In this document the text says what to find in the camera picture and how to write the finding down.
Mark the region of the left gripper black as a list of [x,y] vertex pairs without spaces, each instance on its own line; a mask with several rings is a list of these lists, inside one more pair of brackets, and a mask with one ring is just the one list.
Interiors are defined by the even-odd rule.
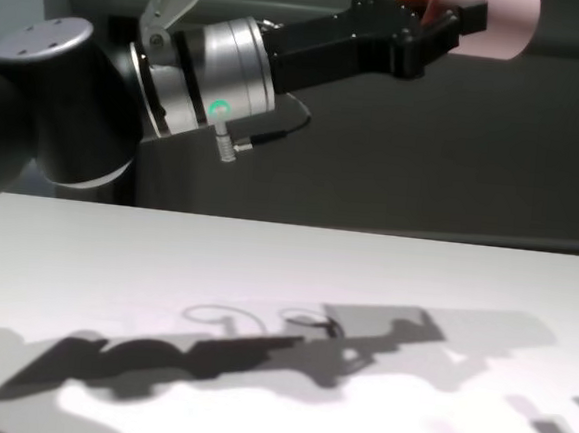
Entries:
[[342,12],[263,34],[273,90],[284,94],[366,73],[411,79],[487,29],[488,2],[440,2],[419,10],[393,0],[352,0]]

